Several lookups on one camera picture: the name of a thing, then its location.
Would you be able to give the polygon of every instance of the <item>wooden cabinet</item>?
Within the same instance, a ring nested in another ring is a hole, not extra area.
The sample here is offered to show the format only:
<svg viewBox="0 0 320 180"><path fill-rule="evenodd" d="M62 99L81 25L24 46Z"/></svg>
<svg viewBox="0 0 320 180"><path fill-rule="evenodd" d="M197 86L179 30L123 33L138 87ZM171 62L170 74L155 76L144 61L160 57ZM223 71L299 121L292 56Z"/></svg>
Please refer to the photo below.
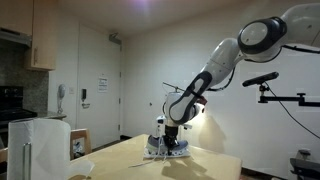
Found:
<svg viewBox="0 0 320 180"><path fill-rule="evenodd" d="M0 27L32 35L33 0L0 0Z"/></svg>
<svg viewBox="0 0 320 180"><path fill-rule="evenodd" d="M26 52L25 67L54 70L57 54L58 0L34 0L32 47Z"/></svg>

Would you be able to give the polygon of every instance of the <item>white paper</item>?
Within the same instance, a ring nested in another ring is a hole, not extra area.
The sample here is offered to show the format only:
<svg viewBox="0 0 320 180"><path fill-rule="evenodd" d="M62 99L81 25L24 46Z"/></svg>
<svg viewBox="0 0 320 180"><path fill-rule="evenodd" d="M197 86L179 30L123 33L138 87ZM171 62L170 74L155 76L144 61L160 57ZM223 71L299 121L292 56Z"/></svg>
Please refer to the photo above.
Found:
<svg viewBox="0 0 320 180"><path fill-rule="evenodd" d="M31 179L65 180L70 162L70 126L51 119L9 123L8 179L23 179L23 145L32 144Z"/></svg>
<svg viewBox="0 0 320 180"><path fill-rule="evenodd" d="M77 161L69 166L69 178L76 175L83 175L88 177L94 167L94 163L89 160Z"/></svg>
<svg viewBox="0 0 320 180"><path fill-rule="evenodd" d="M98 83L98 92L106 93L107 90L108 90L108 79L104 77L100 77L99 83Z"/></svg>

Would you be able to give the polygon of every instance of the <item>black cable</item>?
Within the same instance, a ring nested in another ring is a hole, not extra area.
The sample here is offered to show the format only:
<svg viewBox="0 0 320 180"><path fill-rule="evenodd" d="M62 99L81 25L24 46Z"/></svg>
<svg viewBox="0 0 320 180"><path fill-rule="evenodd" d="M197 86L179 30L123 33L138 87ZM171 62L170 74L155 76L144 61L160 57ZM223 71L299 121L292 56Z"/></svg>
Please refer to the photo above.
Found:
<svg viewBox="0 0 320 180"><path fill-rule="evenodd" d="M186 91L186 90L184 90L184 89L179 88L178 86L173 86L173 85L168 84L168 83L165 83L165 82L162 82L162 84L165 84L165 85L167 85L167 86L173 87L173 88L175 88L175 89L176 89L176 91L177 91L177 90L180 90L180 91Z"/></svg>
<svg viewBox="0 0 320 180"><path fill-rule="evenodd" d="M270 86L268 85L268 83L267 83L267 82L264 82L264 83L268 86L270 92L274 95L274 97L277 97L277 95L271 90L271 88L270 88ZM319 137L318 135L316 135L315 133L313 133L312 131L310 131L308 128L306 128L304 125L302 125L298 120L296 120L296 119L290 114L290 112L288 111L288 109L282 104L281 101L279 101L279 103L280 103L281 106L284 108L284 110L287 111L287 113L289 114L289 116L290 116L296 123L298 123L301 127L303 127L305 130L307 130L309 133L311 133L312 135L314 135L315 137L317 137L318 139L320 139L320 137Z"/></svg>
<svg viewBox="0 0 320 180"><path fill-rule="evenodd" d="M305 53L320 54L320 51L314 51L314 50L311 50L311 49L298 48L297 46L283 45L282 47L283 47L283 48L290 49L290 50L294 50L294 51L300 51L300 52L305 52Z"/></svg>
<svg viewBox="0 0 320 180"><path fill-rule="evenodd" d="M245 60L245 61L248 61L248 62L254 62L254 63L267 63L267 62L270 62L270 61L274 60L275 58L277 58L277 57L279 56L279 54L281 53L281 51L282 51L282 47L280 48L280 51L278 52L277 55L275 55L273 58L271 58L271 59L269 59L269 60L267 60L267 61L262 61L262 62L260 62L260 61L254 61L254 60L252 60L252 59L244 59L244 60Z"/></svg>
<svg viewBox="0 0 320 180"><path fill-rule="evenodd" d="M227 88L227 87L229 86L229 84L231 83L232 79L233 79L233 75L234 75L234 70L235 70L235 69L236 69L236 67L233 68L232 74L231 74L231 76L230 76L230 78L229 78L229 81L228 81L228 83L227 83L225 86L220 87L220 88L216 88L216 89L209 88L207 91L217 92L217 91L222 91L222 90L224 90L225 88Z"/></svg>
<svg viewBox="0 0 320 180"><path fill-rule="evenodd" d="M166 114L165 112L164 112L164 106L166 105L166 102L164 102L163 103L163 105L162 105L162 112L163 112L163 114Z"/></svg>

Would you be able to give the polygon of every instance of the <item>paper towel roll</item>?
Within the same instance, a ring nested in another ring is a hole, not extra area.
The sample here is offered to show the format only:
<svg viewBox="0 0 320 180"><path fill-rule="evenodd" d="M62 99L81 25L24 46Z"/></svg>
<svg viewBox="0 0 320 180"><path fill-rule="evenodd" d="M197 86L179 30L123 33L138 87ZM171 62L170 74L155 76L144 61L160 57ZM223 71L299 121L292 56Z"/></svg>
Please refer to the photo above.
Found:
<svg viewBox="0 0 320 180"><path fill-rule="evenodd" d="M9 123L8 179L23 179L23 145L32 144L31 179L65 180L70 162L70 126L51 119Z"/></svg>

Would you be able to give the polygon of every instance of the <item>white wall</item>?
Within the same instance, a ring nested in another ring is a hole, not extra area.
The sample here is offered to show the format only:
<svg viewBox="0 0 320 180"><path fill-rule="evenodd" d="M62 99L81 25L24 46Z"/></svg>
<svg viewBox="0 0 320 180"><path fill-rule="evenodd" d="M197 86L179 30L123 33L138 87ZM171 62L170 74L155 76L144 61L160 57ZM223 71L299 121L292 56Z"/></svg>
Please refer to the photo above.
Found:
<svg viewBox="0 0 320 180"><path fill-rule="evenodd" d="M56 70L49 73L48 110L57 112L58 87L60 84L65 84L67 90L63 98L62 108L63 114L66 114L67 117L64 121L74 129L77 115L79 20L60 10L58 27ZM69 88L74 89L74 94L70 94Z"/></svg>
<svg viewBox="0 0 320 180"><path fill-rule="evenodd" d="M307 1L248 2L126 40L123 134L155 134L155 119L162 114L165 94L173 91L162 82L186 88L224 38L237 37L252 20L281 16L294 4ZM319 67L318 56L287 50L270 63L239 63L226 90L205 93L206 113L190 122L194 128L183 132L182 138L192 145L239 157L246 168L291 178L289 158L299 148L309 148L319 161L319 139L291 120L279 103L258 104L258 87L244 88L241 84L277 71L280 77L269 83L277 95L305 92L312 96L308 100L320 101L316 78ZM320 135L319 108L285 105L294 117Z"/></svg>

